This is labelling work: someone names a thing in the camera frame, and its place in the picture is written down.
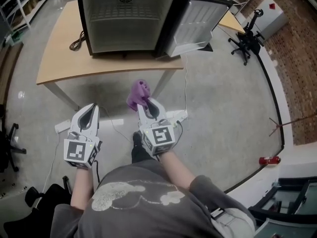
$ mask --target forearm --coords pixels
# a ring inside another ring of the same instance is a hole
[[[77,209],[85,210],[93,194],[94,182],[92,170],[78,168],[70,205]]]
[[[172,151],[168,151],[161,154],[159,159],[171,182],[176,186],[189,189],[189,186],[195,179],[195,176],[178,159],[176,154]]]

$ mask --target gray floor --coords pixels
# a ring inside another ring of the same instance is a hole
[[[55,97],[44,86],[36,85],[41,58],[50,32],[69,0],[48,0],[39,12],[32,31],[25,35],[21,52],[10,86],[7,104],[7,126],[20,125],[18,145],[26,148],[27,155],[15,154],[20,171],[8,169],[1,192],[9,194],[23,186],[42,190],[49,173],[58,143],[54,126],[71,119],[74,111]],[[189,118],[183,122],[184,133],[175,152],[195,175],[206,175],[221,189],[227,189],[255,171],[260,156],[271,156],[280,148],[280,137],[269,137],[277,120],[275,107],[264,73],[252,56],[243,66],[239,54],[231,55],[234,47],[220,28],[213,31],[213,53],[196,51],[182,56],[187,68],[187,110]],[[143,71],[103,76],[90,76],[60,82],[58,85],[78,104],[96,102],[105,106],[116,128],[127,137],[138,129],[137,114],[128,109],[125,100],[134,80],[143,78],[155,87],[162,72]],[[168,111],[185,108],[185,70],[174,74],[158,97]],[[102,114],[99,137],[103,141],[97,156],[99,173],[129,164],[131,142],[113,130],[109,119]],[[53,165],[48,186],[67,175],[71,183],[75,169],[63,160],[63,139]]]

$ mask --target mini fridge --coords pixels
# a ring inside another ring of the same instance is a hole
[[[170,57],[204,48],[232,6],[226,0],[78,0],[90,55],[152,51]]]

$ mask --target wooden table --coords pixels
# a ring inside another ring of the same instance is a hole
[[[230,11],[226,13],[226,15],[221,19],[218,25],[230,28],[242,34],[245,33],[239,21],[232,15]]]
[[[86,42],[79,51],[71,51],[69,45],[79,38],[82,31],[77,1],[68,2],[58,18],[44,51],[36,83],[44,84],[52,93],[74,110],[78,106],[57,85],[56,82],[105,73],[163,70],[164,73],[152,93],[157,97],[172,75],[183,69],[180,56],[176,58],[155,59],[148,53],[128,54],[122,58],[120,54],[107,54],[93,58],[88,53]]]

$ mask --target refrigerator door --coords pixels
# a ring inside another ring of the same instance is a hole
[[[223,0],[186,0],[174,33],[165,46],[165,53],[174,57],[204,48],[212,38],[211,31],[231,5]]]

